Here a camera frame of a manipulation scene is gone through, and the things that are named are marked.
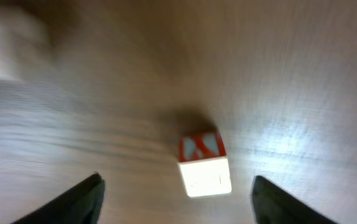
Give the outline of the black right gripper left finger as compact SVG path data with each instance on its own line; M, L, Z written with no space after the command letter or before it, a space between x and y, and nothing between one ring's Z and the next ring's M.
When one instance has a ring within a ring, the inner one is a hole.
M104 179L94 173L13 224L97 224L104 191Z

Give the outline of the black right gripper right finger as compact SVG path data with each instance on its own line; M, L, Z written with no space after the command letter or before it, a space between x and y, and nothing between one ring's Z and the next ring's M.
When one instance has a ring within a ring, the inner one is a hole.
M257 224L335 224L261 175L254 177L251 201Z

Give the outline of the blue lettered wooden block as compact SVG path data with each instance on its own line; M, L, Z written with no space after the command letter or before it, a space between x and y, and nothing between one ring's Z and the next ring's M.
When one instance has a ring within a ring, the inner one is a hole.
M178 169L190 198L229 194L232 191L225 145L216 129L180 139Z

